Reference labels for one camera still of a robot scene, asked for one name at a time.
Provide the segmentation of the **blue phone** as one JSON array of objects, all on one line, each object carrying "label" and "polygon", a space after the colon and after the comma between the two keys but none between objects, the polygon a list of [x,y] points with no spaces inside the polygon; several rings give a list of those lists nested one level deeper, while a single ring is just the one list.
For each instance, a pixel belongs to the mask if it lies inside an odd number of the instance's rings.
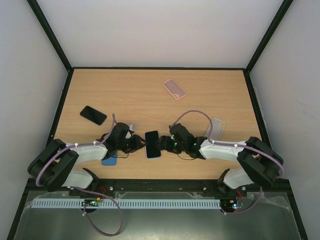
[{"label": "blue phone", "polygon": [[117,156],[118,156],[118,153],[116,152],[113,156],[107,159],[103,159],[101,161],[101,164],[103,166],[115,166],[117,164]]}]

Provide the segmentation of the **lavender phone case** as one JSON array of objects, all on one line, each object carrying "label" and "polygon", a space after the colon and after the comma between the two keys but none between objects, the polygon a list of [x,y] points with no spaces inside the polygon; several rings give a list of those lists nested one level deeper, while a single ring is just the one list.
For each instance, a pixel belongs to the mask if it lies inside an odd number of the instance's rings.
[{"label": "lavender phone case", "polygon": [[157,159],[161,157],[161,150],[156,144],[148,144],[145,147],[147,159]]}]

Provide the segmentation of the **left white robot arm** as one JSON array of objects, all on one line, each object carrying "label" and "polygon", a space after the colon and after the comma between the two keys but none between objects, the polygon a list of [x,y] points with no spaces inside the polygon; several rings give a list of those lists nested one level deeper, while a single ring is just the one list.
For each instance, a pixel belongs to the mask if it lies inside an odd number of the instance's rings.
[{"label": "left white robot arm", "polygon": [[123,152],[126,155],[142,149],[146,141],[130,125],[113,123],[108,133],[89,143],[65,143],[54,139],[30,163],[27,172],[38,187],[54,192],[61,187],[88,188],[96,175],[88,169],[75,169],[76,164],[107,160]]}]

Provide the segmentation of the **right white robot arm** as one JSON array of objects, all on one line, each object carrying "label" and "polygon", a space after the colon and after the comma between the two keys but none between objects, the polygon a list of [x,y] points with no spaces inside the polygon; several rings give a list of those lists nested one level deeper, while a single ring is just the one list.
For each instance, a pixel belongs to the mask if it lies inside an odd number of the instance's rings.
[{"label": "right white robot arm", "polygon": [[247,185],[270,188],[284,173],[284,161],[267,144],[251,136],[247,141],[221,141],[208,136],[193,136],[180,123],[169,129],[169,136],[160,136],[157,145],[176,155],[186,153],[191,159],[219,159],[237,162],[238,168],[228,168],[217,180],[217,190],[224,196],[241,191]]}]

